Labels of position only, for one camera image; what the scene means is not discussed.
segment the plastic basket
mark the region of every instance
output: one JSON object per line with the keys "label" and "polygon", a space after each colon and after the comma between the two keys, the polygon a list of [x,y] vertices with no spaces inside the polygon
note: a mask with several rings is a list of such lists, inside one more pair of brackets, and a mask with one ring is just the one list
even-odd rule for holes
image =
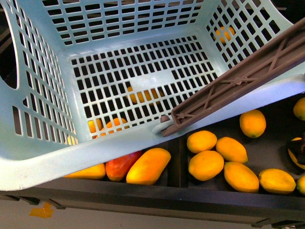
{"label": "plastic basket", "polygon": [[[0,3],[18,78],[17,89],[0,81],[1,190],[31,187],[305,91],[301,64],[162,138],[152,133],[162,115],[292,25],[270,1]],[[222,26],[235,31],[225,43]],[[151,100],[132,102],[144,92]],[[115,118],[127,122],[115,126]]]}

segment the yellow mango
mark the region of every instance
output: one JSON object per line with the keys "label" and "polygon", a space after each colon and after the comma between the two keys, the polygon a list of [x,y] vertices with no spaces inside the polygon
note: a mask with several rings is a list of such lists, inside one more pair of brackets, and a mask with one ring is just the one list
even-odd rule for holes
{"label": "yellow mango", "polygon": [[248,161],[245,147],[230,137],[222,137],[216,143],[216,151],[227,161],[246,163]]}
{"label": "yellow mango", "polygon": [[229,185],[239,192],[258,192],[259,181],[257,176],[251,169],[241,163],[226,162],[224,165],[224,178]]}
{"label": "yellow mango", "polygon": [[224,158],[213,150],[196,154],[189,163],[189,172],[196,179],[206,181],[219,174],[224,167]]}
{"label": "yellow mango", "polygon": [[64,176],[64,178],[87,179],[87,180],[101,180],[106,175],[105,164],[98,164],[90,168]]}
{"label": "yellow mango", "polygon": [[259,183],[267,192],[289,194],[294,191],[296,183],[293,177],[277,168],[269,168],[260,172]]}
{"label": "yellow mango", "polygon": [[187,148],[195,154],[198,154],[205,150],[212,149],[217,142],[217,137],[210,131],[201,130],[191,134],[187,138]]}
{"label": "yellow mango", "polygon": [[153,185],[161,176],[171,159],[171,154],[162,148],[146,151],[129,170],[126,182],[130,184]]}
{"label": "yellow mango", "polygon": [[[301,140],[301,139],[302,139],[302,138],[300,138],[300,137],[296,137],[296,138],[292,139],[292,141],[297,141],[297,140]],[[302,169],[305,169],[305,165],[299,164],[299,163],[297,162],[296,157],[294,156],[294,154],[293,154],[289,149],[288,149],[288,154],[289,154],[291,160],[292,160],[297,166],[299,166],[299,167],[302,168]]]}
{"label": "yellow mango", "polygon": [[305,175],[301,176],[296,182],[296,188],[300,193],[305,195]]}

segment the mango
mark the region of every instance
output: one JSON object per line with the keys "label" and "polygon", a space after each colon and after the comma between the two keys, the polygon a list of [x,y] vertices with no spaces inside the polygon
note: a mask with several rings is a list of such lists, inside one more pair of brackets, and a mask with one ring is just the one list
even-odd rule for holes
{"label": "mango", "polygon": [[99,164],[64,176],[64,178],[101,180],[106,175],[105,164]]}
{"label": "mango", "polygon": [[[302,138],[300,138],[300,137],[296,137],[296,138],[292,139],[292,141],[297,141],[297,140],[301,140],[301,139],[302,139]],[[296,157],[294,156],[294,154],[293,154],[289,149],[288,149],[288,154],[289,154],[291,160],[292,160],[297,166],[299,166],[299,167],[302,168],[302,169],[305,169],[305,165],[299,164],[299,163],[297,162]]]}
{"label": "mango", "polygon": [[129,170],[126,182],[130,184],[153,185],[160,178],[171,159],[171,154],[162,148],[146,151]]}
{"label": "mango", "polygon": [[277,168],[261,171],[258,178],[263,189],[274,194],[290,194],[296,186],[295,180],[289,173]]}
{"label": "mango", "polygon": [[189,172],[196,179],[206,181],[219,174],[224,167],[224,158],[213,150],[196,154],[189,163]]}
{"label": "mango", "polygon": [[246,163],[248,161],[245,147],[230,137],[222,137],[216,143],[216,151],[227,161]]}
{"label": "mango", "polygon": [[239,192],[257,193],[259,181],[255,173],[247,166],[238,162],[224,164],[224,178]]}
{"label": "mango", "polygon": [[305,120],[305,97],[296,102],[293,112],[298,119]]}
{"label": "mango", "polygon": [[301,176],[296,182],[296,188],[297,190],[305,195],[305,175]]}
{"label": "mango", "polygon": [[217,142],[217,137],[210,131],[202,130],[191,134],[187,138],[187,148],[195,154],[212,149]]}
{"label": "mango", "polygon": [[[119,119],[119,118],[114,118],[113,122],[114,122],[114,125],[115,125],[115,126],[118,126],[118,125],[127,123],[127,121],[126,121],[124,118],[121,118],[121,119]],[[107,128],[112,128],[112,122],[107,123],[107,124],[106,124],[106,127],[107,127]]]}
{"label": "mango", "polygon": [[240,115],[239,125],[246,136],[256,138],[264,133],[266,119],[259,110],[252,110]]}
{"label": "mango", "polygon": [[106,162],[106,174],[109,180],[115,182],[121,181],[141,155],[142,152],[137,151]]}

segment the fruit display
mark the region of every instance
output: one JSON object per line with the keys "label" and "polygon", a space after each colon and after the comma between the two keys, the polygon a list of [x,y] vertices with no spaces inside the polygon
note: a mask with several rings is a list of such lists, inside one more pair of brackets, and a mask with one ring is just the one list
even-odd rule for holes
{"label": "fruit display", "polygon": [[[303,172],[305,166],[297,162],[290,149],[285,148],[283,153],[286,152],[286,157],[281,158],[281,162],[279,162],[278,150],[272,150],[273,154],[270,154],[267,151],[270,148],[262,147],[277,138],[274,137],[277,134],[274,131],[277,124],[274,123],[281,117],[270,115],[267,119],[264,116],[264,109],[261,110],[252,110],[231,118],[230,122],[226,121],[228,126],[220,122],[194,130],[180,137],[184,139],[182,142],[169,141],[164,145],[143,149],[65,177],[102,179],[136,185],[155,185],[161,179],[162,183],[166,184],[169,170],[171,173],[176,172],[173,167],[177,166],[175,162],[169,162],[172,160],[172,156],[177,159],[177,150],[182,147],[183,154],[187,154],[188,158],[186,173],[189,187],[229,189],[253,194],[290,195],[294,193],[294,195],[298,195],[301,193],[305,195],[305,176],[298,180],[291,176],[294,173],[297,177]],[[281,131],[290,128],[291,120],[300,122],[295,118],[291,109],[287,113],[289,114],[287,123],[280,123]],[[98,120],[96,119],[96,123],[93,121],[88,123],[91,133],[97,132],[96,128],[100,131],[104,130],[101,121]],[[127,121],[123,118],[114,118],[113,122],[109,122],[106,127],[112,128],[112,125],[119,126],[126,123]],[[270,130],[268,134],[263,135],[266,124]],[[301,125],[298,126],[298,129],[303,131]],[[283,148],[285,146],[284,138],[276,141],[279,143],[275,147]]]}

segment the shopping cart handle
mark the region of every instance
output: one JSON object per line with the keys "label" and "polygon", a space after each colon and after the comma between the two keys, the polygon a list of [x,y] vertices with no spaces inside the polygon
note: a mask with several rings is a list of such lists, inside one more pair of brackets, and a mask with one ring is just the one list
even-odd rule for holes
{"label": "shopping cart handle", "polygon": [[305,18],[212,81],[172,112],[172,135],[305,61]]}

